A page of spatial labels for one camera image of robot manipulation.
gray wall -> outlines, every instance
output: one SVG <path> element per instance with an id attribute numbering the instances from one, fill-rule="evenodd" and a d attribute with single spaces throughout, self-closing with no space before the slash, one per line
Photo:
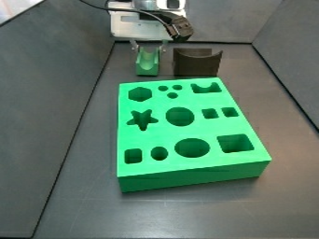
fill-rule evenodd
<path id="1" fill-rule="evenodd" d="M 252 43 L 282 0 L 188 0 L 190 41 Z"/>
<path id="2" fill-rule="evenodd" d="M 0 236 L 34 233 L 112 45 L 108 15 L 78 0 L 0 28 Z"/>
<path id="3" fill-rule="evenodd" d="M 286 0 L 254 46 L 319 128 L 319 1 Z"/>

hexagonal hole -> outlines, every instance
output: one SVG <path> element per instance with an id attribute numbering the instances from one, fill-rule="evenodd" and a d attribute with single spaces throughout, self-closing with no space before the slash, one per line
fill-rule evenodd
<path id="1" fill-rule="evenodd" d="M 132 101 L 143 102 L 152 98 L 152 91 L 144 87 L 138 87 L 128 92 L 128 99 Z"/>

star-shaped hole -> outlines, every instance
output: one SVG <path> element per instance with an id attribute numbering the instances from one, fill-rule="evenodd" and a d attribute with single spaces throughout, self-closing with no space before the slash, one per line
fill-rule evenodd
<path id="1" fill-rule="evenodd" d="M 144 112 L 138 112 L 138 111 L 132 111 L 132 116 L 134 116 L 134 119 L 131 119 L 128 122 L 127 122 L 127 125 L 139 125 L 139 128 L 142 131 L 146 131 L 147 130 L 147 126 L 150 123 L 158 123 L 159 120 L 152 118 L 151 115 L 152 115 L 152 110 L 148 109 L 146 110 Z"/>

small circular hole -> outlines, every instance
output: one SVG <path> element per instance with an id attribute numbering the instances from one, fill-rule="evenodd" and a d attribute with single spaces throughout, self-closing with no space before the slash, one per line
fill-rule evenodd
<path id="1" fill-rule="evenodd" d="M 179 95 L 176 93 L 168 93 L 167 96 L 171 99 L 176 99 L 179 97 Z"/>
<path id="2" fill-rule="evenodd" d="M 175 86 L 174 86 L 174 89 L 175 89 L 176 91 L 180 91 L 180 90 L 183 89 L 183 87 L 182 87 L 180 85 L 175 85 Z"/>
<path id="3" fill-rule="evenodd" d="M 168 151 L 164 147 L 155 147 L 151 151 L 151 156 L 156 161 L 163 161 L 168 156 Z"/>
<path id="4" fill-rule="evenodd" d="M 159 90 L 160 90 L 160 91 L 167 91 L 167 90 L 168 90 L 168 87 L 167 87 L 167 86 L 159 86 Z"/>

green cube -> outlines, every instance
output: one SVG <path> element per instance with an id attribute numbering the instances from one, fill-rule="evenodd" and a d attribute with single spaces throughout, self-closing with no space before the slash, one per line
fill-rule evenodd
<path id="1" fill-rule="evenodd" d="M 270 161 L 220 78 L 120 85 L 123 192 L 260 176 Z"/>

